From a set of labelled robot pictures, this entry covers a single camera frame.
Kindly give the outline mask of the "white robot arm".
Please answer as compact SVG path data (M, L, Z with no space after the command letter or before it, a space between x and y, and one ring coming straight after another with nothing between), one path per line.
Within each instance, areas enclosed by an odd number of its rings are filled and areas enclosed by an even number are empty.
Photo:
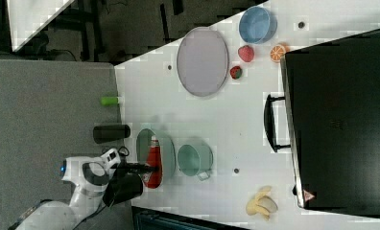
M98 157L68 157L60 171L63 181L75 185L70 201L44 199L23 213L8 230L74 230L98 214L102 205L109 207L140 196L140 175L152 173L154 167L128 163L118 149L109 149Z

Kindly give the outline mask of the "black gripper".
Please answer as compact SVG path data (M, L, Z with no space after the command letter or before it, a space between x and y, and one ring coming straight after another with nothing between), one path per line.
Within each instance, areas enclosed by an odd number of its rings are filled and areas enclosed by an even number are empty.
M114 177L117 179L122 179L123 177L125 177L131 172L131 167L137 170L147 170L151 168L147 164L132 163L130 166L129 163L124 162L118 165L118 167L116 168L114 172Z

